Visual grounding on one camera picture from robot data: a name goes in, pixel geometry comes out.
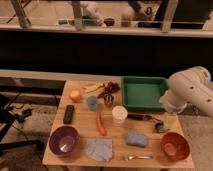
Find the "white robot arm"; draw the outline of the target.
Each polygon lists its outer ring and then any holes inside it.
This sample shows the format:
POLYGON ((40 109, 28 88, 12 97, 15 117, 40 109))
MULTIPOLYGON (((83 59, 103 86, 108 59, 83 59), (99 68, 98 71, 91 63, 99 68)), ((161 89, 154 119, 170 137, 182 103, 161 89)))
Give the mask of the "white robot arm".
POLYGON ((209 88, 211 75, 201 66, 172 74, 167 79, 168 89, 159 102, 168 113, 181 113, 188 103, 213 118, 213 90, 209 88))

